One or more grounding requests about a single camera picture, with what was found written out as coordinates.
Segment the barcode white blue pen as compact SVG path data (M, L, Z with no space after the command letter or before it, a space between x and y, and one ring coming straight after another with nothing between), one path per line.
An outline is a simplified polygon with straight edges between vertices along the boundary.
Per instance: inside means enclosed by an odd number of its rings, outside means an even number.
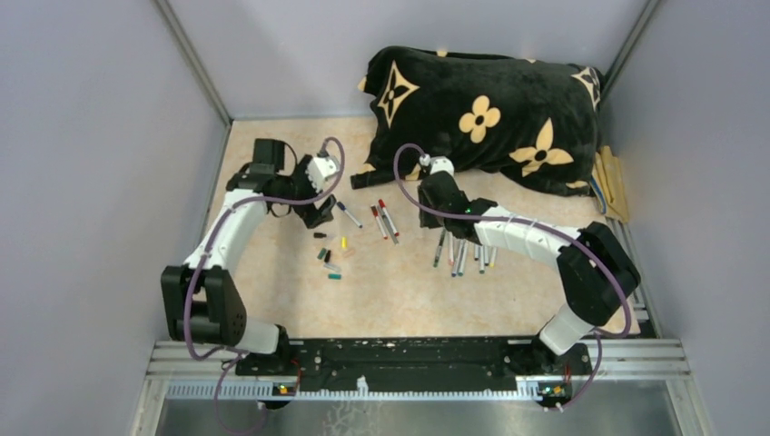
M458 240L455 243L454 252L453 252L453 260L452 260L452 269L451 269L451 277L457 277L459 275L459 267L461 265L462 256L463 256L463 250L464 250L464 242L462 240Z

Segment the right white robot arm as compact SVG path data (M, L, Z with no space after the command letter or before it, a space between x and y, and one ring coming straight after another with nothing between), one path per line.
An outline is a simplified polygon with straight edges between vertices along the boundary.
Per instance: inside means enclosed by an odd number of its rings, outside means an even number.
M446 171L420 183L418 204L425 227L443 227L460 240L519 253L558 272L566 301L534 341L532 361L540 372L558 373L568 364L568 351L617 312L631 321L628 299L641 276L606 224L558 226L488 199L470 200Z

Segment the clear pen cap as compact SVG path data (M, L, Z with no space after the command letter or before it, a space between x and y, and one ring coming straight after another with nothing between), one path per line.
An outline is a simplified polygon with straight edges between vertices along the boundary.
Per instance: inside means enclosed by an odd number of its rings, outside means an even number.
M336 265L336 264L333 264L333 263L325 263L325 264L323 264L323 267L329 269L330 271L336 272L336 273L340 273L341 272L341 267Z

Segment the yellow capped white marker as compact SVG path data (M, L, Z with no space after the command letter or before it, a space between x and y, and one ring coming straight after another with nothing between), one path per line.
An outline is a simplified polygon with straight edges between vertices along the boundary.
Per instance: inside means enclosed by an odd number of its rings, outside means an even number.
M492 247L489 250L489 267L490 268L495 266L496 260L497 260L497 256L498 256L498 248L497 247Z

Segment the green capped white marker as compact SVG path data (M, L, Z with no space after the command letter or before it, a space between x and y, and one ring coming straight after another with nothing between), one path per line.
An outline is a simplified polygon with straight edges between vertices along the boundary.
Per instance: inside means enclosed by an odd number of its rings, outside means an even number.
M466 241L466 240L463 240L463 242L464 242L463 256L462 256L461 265L459 267L459 275L457 277L462 277L464 275L464 271L465 271L465 265L466 265L467 251L468 251L469 242Z

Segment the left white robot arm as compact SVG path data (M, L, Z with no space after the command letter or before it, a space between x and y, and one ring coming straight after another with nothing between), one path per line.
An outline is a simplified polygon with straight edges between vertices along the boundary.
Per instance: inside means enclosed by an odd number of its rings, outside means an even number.
M270 375L290 367L284 328L249 316L234 274L275 204L289 206L309 230L332 221L333 192L346 154L339 139L327 137L316 154L296 157L286 174L288 150L284 141L256 139L251 160L228 180L222 208L199 245L182 264L169 265L161 274L169 334L184 342L196 361L228 351L256 353L257 364Z

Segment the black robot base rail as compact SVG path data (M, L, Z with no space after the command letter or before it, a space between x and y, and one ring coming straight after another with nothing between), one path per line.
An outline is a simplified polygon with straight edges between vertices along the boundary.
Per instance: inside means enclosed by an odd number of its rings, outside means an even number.
M557 356L530 337L405 337L288 340L273 354L247 355L239 376L287 376L303 392L514 391L525 376L569 381L593 371L585 344Z

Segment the green ink clear pen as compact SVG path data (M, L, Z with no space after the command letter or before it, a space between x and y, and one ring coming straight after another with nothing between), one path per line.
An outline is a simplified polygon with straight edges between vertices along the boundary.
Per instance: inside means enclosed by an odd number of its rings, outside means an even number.
M432 266L434 268L437 268L438 265L439 265L439 261L441 259L441 255L443 253L446 237L447 237L447 230L446 229L442 229L440 234L439 234L439 241L438 241L438 244L437 244L437 247L436 247L436 250L435 250L435 253L434 253L433 262L432 262Z

